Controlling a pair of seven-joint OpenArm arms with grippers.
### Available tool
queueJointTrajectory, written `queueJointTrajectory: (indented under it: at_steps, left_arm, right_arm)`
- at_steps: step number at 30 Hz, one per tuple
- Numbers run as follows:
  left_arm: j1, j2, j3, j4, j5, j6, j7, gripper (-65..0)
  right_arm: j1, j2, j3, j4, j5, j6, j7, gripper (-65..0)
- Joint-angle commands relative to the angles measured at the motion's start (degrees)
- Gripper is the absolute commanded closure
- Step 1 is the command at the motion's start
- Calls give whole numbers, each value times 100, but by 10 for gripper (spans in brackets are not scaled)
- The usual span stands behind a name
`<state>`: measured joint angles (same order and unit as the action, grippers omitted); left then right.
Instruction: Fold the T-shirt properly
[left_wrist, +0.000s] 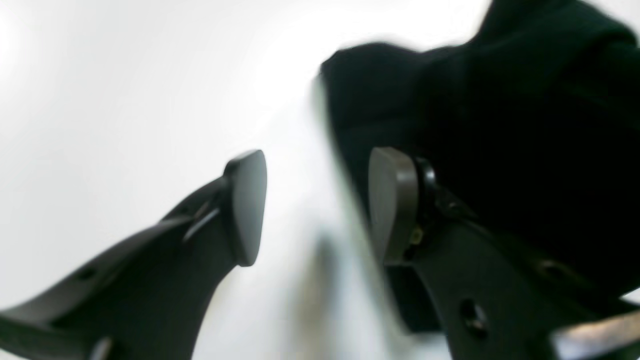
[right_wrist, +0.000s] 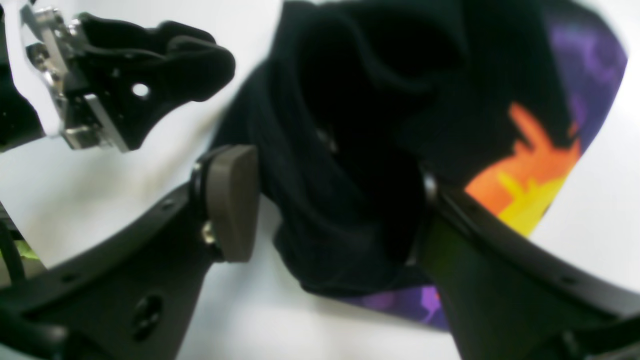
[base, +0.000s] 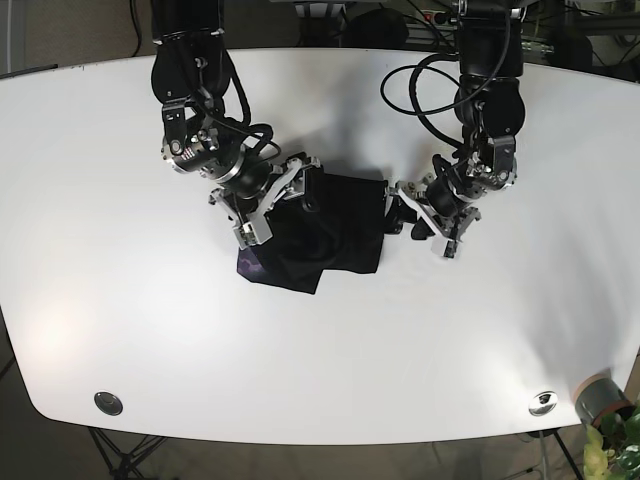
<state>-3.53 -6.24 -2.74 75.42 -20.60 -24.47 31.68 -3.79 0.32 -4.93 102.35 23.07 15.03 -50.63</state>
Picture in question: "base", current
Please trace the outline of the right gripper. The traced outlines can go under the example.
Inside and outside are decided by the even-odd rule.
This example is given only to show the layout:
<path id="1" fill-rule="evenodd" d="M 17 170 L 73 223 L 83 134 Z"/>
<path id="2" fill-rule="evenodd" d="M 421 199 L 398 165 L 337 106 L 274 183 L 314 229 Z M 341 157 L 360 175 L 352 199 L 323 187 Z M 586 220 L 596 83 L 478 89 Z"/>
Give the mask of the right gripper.
<path id="1" fill-rule="evenodd" d="M 209 203 L 224 209 L 242 249 L 269 241 L 267 215 L 279 202 L 303 199 L 321 171 L 320 161 L 304 152 L 279 164 L 263 158 L 242 135 L 225 134 L 209 120 L 188 121 L 183 140 L 164 139 L 162 158 L 181 174 L 195 172 L 215 184 Z"/>

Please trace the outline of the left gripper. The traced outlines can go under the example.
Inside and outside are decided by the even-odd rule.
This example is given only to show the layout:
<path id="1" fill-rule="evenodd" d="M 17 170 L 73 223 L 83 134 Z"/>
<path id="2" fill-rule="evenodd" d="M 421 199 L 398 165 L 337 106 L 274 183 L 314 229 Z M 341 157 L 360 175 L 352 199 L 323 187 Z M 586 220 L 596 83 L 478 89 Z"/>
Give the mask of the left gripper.
<path id="1" fill-rule="evenodd" d="M 411 239 L 429 240 L 432 251 L 453 259 L 462 236 L 481 219 L 475 203 L 517 178 L 516 140 L 507 135 L 481 139 L 471 154 L 454 163 L 437 154 L 433 171 L 419 182 L 398 182 L 386 213 L 386 234 L 399 235 L 411 224 Z"/>

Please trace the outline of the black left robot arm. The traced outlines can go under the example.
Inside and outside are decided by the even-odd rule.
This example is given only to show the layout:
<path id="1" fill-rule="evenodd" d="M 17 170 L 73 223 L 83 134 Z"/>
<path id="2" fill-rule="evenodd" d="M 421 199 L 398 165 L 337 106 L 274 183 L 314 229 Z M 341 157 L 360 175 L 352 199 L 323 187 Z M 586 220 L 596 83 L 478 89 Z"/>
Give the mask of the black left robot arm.
<path id="1" fill-rule="evenodd" d="M 463 234 L 480 220 L 475 202 L 512 186 L 517 178 L 516 136 L 526 115 L 519 91 L 526 8 L 524 1 L 460 1 L 455 8 L 456 52 L 434 53 L 406 68 L 411 103 L 406 115 L 416 117 L 454 152 L 452 160 L 434 155 L 433 170 L 421 181 L 389 188 L 387 231 L 397 234 L 409 224 L 412 238 L 430 240 L 433 251 L 444 259 L 456 256 Z M 437 62 L 458 63 L 457 92 L 453 102 L 440 110 L 424 109 L 417 83 Z M 430 120 L 448 110 L 462 125 L 460 140 L 444 134 Z"/>

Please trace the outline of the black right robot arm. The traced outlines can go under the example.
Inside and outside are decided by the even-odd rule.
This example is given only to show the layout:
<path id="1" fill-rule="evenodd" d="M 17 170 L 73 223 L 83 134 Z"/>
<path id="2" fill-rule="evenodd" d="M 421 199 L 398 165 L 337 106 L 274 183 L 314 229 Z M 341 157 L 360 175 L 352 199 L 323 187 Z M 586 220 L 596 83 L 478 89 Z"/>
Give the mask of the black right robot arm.
<path id="1" fill-rule="evenodd" d="M 209 202 L 225 210 L 240 249 L 262 245 L 273 236 L 269 213 L 303 197 L 306 179 L 321 165 L 306 154 L 280 161 L 272 126 L 253 122 L 225 46 L 222 2 L 153 1 L 150 10 L 161 157 L 180 174 L 214 183 Z"/>

